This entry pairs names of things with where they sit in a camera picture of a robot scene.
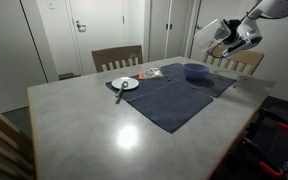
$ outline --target white plate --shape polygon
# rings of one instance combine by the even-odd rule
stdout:
[[[112,86],[116,89],[121,89],[122,83],[124,81],[126,81],[128,83],[128,86],[126,88],[124,88],[125,90],[134,89],[140,84],[138,82],[138,80],[136,80],[134,78],[121,77],[121,78],[118,78],[118,79],[115,79],[114,81],[112,81]]]

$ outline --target blue bowl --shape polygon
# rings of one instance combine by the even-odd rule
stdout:
[[[184,64],[184,73],[189,80],[200,80],[205,78],[210,69],[201,64],[188,63]]]

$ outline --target cabinet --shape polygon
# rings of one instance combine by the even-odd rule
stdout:
[[[193,0],[152,0],[149,61],[183,56]]]
[[[46,82],[21,2],[0,0],[0,112],[27,106],[27,88]]]

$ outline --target doorway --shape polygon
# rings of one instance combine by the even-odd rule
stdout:
[[[0,0],[0,112],[28,105],[27,88],[47,83],[20,0]]]
[[[184,56],[194,0],[152,0],[149,61]]]
[[[143,46],[144,1],[68,0],[67,3],[82,75],[96,72],[92,50]]]

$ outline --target red object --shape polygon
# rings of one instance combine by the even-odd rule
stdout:
[[[282,122],[278,122],[276,125],[278,127],[280,127],[281,129],[284,129],[284,130],[288,131],[288,125],[287,124],[284,124]]]
[[[270,175],[271,177],[280,178],[283,175],[282,169],[279,169],[280,171],[276,172],[264,162],[260,162],[259,166],[262,168],[263,172]]]
[[[139,80],[143,79],[143,72],[142,71],[138,72],[138,79]]]

